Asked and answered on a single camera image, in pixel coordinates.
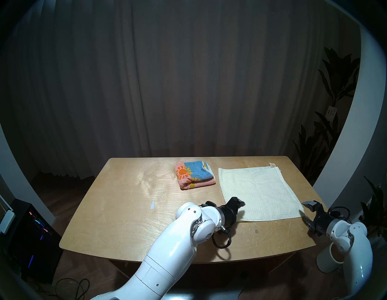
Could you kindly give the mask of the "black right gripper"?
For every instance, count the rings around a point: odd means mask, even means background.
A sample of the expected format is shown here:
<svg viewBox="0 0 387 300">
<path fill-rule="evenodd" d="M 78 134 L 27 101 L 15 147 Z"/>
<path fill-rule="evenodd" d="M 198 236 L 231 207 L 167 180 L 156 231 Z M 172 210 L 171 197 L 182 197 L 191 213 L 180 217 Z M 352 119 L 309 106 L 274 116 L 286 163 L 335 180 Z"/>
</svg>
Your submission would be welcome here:
<svg viewBox="0 0 387 300">
<path fill-rule="evenodd" d="M 326 235 L 329 225 L 333 222 L 333 216 L 325 212 L 323 205 L 317 201 L 305 201 L 302 202 L 302 205 L 312 212 L 316 212 L 313 221 L 310 218 L 303 219 L 308 230 L 317 235 Z"/>
</svg>

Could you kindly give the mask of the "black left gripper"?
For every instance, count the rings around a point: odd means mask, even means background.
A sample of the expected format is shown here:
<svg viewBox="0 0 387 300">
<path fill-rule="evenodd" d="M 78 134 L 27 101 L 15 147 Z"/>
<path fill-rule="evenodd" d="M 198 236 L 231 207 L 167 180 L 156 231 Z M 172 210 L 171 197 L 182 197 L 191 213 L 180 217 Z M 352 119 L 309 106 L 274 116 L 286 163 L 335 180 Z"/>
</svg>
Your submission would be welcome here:
<svg viewBox="0 0 387 300">
<path fill-rule="evenodd" d="M 236 223 L 237 213 L 240 207 L 244 207 L 245 202 L 237 197 L 231 198 L 224 205 L 224 227 L 230 228 Z"/>
</svg>

